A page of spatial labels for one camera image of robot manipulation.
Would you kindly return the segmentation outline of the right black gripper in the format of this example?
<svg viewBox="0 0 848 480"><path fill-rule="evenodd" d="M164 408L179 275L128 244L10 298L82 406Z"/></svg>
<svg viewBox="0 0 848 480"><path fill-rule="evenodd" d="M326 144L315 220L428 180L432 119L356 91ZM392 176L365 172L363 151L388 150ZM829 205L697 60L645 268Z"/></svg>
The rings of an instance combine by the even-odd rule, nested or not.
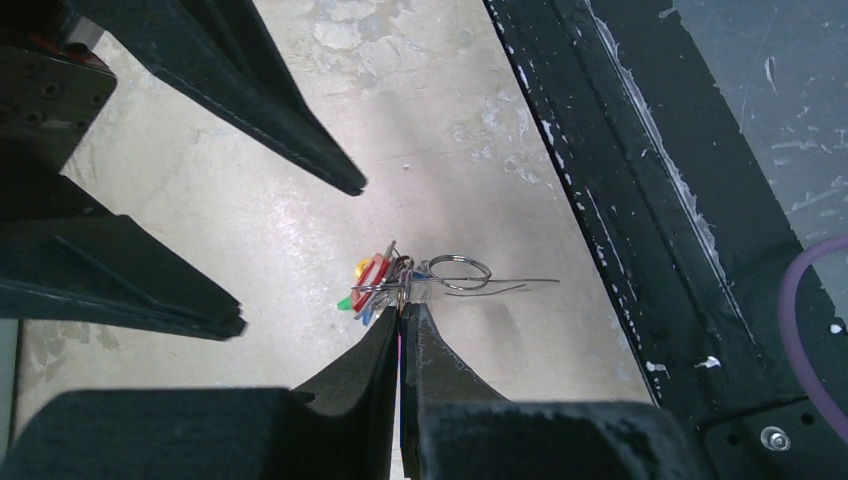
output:
<svg viewBox="0 0 848 480"><path fill-rule="evenodd" d="M117 87L102 28L62 1L1 4L1 216L108 214L62 170Z"/></svg>

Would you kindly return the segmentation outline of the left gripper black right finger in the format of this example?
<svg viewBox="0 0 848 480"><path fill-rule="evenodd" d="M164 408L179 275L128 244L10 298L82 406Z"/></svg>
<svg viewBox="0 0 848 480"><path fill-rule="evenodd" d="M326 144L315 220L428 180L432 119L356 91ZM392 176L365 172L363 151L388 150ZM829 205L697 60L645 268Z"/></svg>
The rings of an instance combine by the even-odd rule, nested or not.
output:
<svg viewBox="0 0 848 480"><path fill-rule="evenodd" d="M429 308L401 317L401 446L413 479L700 479L673 418L628 401L510 401L443 340Z"/></svg>

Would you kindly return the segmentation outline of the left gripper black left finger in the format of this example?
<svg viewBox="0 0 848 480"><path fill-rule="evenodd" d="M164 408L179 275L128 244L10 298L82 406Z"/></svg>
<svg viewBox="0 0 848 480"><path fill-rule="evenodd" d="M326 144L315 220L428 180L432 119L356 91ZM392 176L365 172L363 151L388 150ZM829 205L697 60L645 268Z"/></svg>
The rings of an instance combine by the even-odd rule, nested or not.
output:
<svg viewBox="0 0 848 480"><path fill-rule="evenodd" d="M385 479L398 316L300 386L77 390L48 402L5 479Z"/></svg>

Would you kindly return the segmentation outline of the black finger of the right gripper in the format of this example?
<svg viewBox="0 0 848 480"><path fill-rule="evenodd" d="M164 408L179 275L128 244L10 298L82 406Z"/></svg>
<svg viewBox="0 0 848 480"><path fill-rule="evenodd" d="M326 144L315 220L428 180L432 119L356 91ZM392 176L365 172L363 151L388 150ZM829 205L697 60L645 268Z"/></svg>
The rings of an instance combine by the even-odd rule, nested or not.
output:
<svg viewBox="0 0 848 480"><path fill-rule="evenodd" d="M251 1L71 1L153 76L339 191L367 179L307 105Z"/></svg>
<svg viewBox="0 0 848 480"><path fill-rule="evenodd" d="M1 175L1 316L216 341L246 327L228 292L60 174Z"/></svg>

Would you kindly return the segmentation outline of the green key tag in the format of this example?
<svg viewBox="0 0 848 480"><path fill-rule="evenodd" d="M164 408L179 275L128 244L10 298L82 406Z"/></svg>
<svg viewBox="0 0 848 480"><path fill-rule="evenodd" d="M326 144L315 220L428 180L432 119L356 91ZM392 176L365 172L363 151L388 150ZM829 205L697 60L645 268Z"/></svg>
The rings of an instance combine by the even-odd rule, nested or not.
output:
<svg viewBox="0 0 848 480"><path fill-rule="evenodd" d="M339 311L351 311L353 309L353 301L350 296L345 297L337 303L336 307Z"/></svg>

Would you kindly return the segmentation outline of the red key tag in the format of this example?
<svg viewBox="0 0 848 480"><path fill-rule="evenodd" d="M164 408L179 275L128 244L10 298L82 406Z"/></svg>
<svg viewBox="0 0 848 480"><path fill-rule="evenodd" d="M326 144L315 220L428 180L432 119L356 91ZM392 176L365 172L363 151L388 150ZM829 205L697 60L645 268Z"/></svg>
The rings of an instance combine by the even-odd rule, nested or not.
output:
<svg viewBox="0 0 848 480"><path fill-rule="evenodd" d="M389 269L390 261L384 254L376 253L371 259L368 269L351 288L350 297L353 301L353 311L356 314L363 312L374 294L373 288L384 280Z"/></svg>

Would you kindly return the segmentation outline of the yellow key tag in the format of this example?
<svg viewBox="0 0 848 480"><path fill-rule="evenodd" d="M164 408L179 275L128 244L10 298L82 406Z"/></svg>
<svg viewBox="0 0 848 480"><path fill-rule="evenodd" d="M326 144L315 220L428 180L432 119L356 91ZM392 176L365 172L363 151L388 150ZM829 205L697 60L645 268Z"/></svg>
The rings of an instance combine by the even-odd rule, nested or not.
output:
<svg viewBox="0 0 848 480"><path fill-rule="evenodd" d="M365 258L357 264L357 266L355 268L355 273L354 273L354 275L357 279L362 277L362 275L365 273L365 271L368 269L369 265L371 264L371 261L372 261L371 258Z"/></svg>

